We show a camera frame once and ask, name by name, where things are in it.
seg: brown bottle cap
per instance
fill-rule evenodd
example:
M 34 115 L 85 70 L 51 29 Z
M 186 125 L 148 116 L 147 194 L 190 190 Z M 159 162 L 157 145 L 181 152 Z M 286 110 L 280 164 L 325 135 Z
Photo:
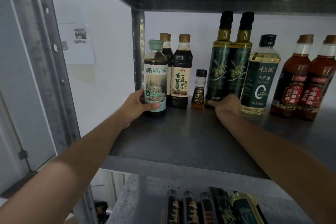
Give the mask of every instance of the brown bottle cap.
M 327 35 L 323 44 L 336 44 L 336 35 Z
M 160 40 L 165 42 L 170 42 L 171 34 L 160 33 Z
M 312 44 L 314 40 L 314 35 L 300 35 L 299 40 L 297 40 L 297 44 Z
M 189 34 L 180 34 L 179 42 L 190 43 L 190 35 Z

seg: door hinge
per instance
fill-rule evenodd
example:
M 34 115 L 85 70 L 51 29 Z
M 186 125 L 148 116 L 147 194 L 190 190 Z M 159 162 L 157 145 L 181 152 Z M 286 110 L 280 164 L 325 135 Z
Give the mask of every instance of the door hinge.
M 25 159 L 25 158 L 28 158 L 28 152 L 25 151 L 25 150 L 21 150 L 21 151 L 18 153 L 18 155 L 19 155 L 19 159 L 20 159 L 20 160 L 23 160 L 23 159 Z

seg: mint green cap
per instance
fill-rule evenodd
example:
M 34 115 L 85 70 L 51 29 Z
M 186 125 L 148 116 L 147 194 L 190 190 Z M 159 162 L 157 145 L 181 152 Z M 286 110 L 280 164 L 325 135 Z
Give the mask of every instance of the mint green cap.
M 162 50 L 163 41 L 151 39 L 148 41 L 150 50 Z

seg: qr code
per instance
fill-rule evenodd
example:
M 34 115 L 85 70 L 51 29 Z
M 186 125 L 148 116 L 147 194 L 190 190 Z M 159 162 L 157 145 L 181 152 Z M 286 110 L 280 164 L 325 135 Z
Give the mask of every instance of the qr code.
M 68 49 L 68 43 L 67 42 L 62 42 L 62 49 L 66 51 Z

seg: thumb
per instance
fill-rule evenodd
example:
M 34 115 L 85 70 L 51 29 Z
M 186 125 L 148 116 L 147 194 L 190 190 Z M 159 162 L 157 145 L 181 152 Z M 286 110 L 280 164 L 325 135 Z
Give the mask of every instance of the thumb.
M 211 106 L 213 106 L 213 107 L 216 107 L 219 104 L 219 102 L 218 101 L 209 100 L 208 104 L 211 105 Z
M 143 111 L 151 111 L 160 108 L 161 104 L 156 103 L 150 103 L 150 104 L 142 104 Z

